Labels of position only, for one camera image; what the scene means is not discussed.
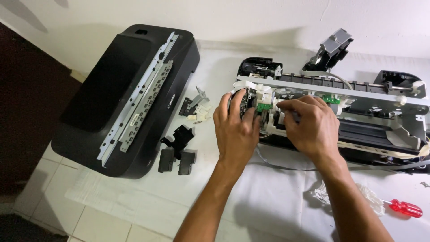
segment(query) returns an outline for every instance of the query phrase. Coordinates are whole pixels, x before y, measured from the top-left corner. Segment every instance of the right hand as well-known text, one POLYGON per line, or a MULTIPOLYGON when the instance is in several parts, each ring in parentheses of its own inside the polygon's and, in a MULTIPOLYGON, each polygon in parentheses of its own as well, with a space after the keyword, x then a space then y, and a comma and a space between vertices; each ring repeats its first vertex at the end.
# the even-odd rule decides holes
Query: right hand
POLYGON ((299 99, 277 103, 285 112, 284 124, 287 137, 293 145, 308 156, 317 168, 320 161, 338 156, 339 120, 332 109, 321 98, 306 95, 299 99), (300 123, 294 121, 292 111, 300 116, 300 123))

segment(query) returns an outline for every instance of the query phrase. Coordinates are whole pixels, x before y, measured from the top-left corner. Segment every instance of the red screwdriver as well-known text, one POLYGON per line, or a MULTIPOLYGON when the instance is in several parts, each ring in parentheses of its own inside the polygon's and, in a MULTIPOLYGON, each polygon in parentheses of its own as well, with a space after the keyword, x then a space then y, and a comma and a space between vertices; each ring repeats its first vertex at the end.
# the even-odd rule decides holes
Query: red screwdriver
POLYGON ((393 199, 390 202, 385 200, 382 201, 387 203, 388 206, 396 212, 400 212, 411 217, 423 216, 423 211, 417 205, 413 205, 408 202, 399 202, 397 199, 393 199))

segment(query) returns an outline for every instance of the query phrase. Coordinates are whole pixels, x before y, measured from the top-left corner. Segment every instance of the white table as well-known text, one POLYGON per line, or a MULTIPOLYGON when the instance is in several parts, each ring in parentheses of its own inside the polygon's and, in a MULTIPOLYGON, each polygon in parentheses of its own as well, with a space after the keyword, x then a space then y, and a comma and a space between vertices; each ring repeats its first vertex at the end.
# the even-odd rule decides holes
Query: white table
MULTIPOLYGON (((273 58, 283 63, 284 73, 299 73, 314 52, 302 49, 262 47, 246 44, 199 41, 200 63, 180 98, 197 95, 195 86, 206 91, 213 108, 221 96, 232 89, 239 64, 247 57, 273 58)), ((347 80, 373 82, 380 70, 403 71, 422 79, 430 77, 430 60, 349 53, 332 69, 347 80)), ((83 169, 67 197, 114 216, 174 237, 189 207, 193 204, 218 159, 212 121, 194 125, 174 114, 167 135, 184 124, 195 127, 195 137, 187 149, 197 150, 190 175, 178 175, 176 162, 172 172, 157 171, 159 154, 151 171, 139 180, 104 177, 83 169)), ((313 164, 302 154, 260 145, 272 164, 310 169, 313 164)), ((258 165, 254 155, 235 185, 222 215, 217 241, 330 241, 335 224, 330 207, 323 206, 310 192, 321 179, 314 171, 280 171, 258 165)), ((430 238, 430 188, 420 184, 430 176, 393 174, 385 171, 355 171, 357 183, 372 189, 385 200, 393 198, 420 206, 424 216, 405 219, 391 211, 381 218, 396 241, 428 241, 430 238)))

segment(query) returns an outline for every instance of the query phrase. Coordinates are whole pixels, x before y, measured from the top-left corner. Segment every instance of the forearm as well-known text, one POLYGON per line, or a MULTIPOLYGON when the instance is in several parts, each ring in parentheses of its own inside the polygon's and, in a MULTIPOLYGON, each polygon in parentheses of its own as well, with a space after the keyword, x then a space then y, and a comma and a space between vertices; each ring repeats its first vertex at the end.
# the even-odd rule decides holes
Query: forearm
POLYGON ((331 159, 320 164, 321 175, 335 218, 341 241, 393 241, 381 220, 369 206, 369 202, 355 185, 344 159, 339 155, 322 157, 331 159))
POLYGON ((221 165, 216 165, 208 183, 182 222, 174 242, 215 240, 221 215, 237 178, 229 175, 221 165))

